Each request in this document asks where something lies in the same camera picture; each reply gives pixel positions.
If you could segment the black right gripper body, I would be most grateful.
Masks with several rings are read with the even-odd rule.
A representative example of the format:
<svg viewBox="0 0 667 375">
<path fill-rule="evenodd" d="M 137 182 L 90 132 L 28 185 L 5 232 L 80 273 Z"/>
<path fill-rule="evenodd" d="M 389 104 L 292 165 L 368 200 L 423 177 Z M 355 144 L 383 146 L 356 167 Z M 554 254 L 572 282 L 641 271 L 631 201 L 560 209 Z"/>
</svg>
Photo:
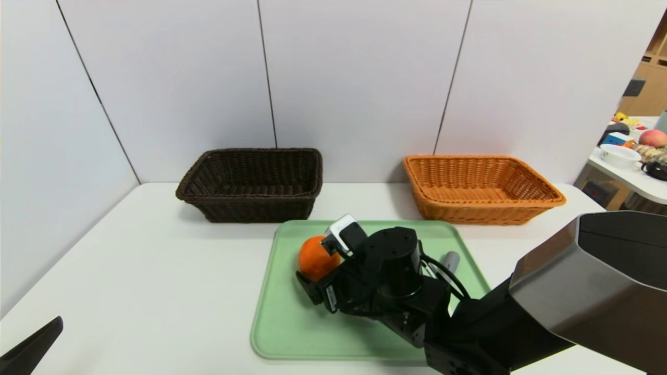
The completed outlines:
<svg viewBox="0 0 667 375">
<path fill-rule="evenodd" d="M 376 290 L 362 259 L 344 259 L 326 270 L 317 288 L 330 313 L 377 314 Z"/>
</svg>

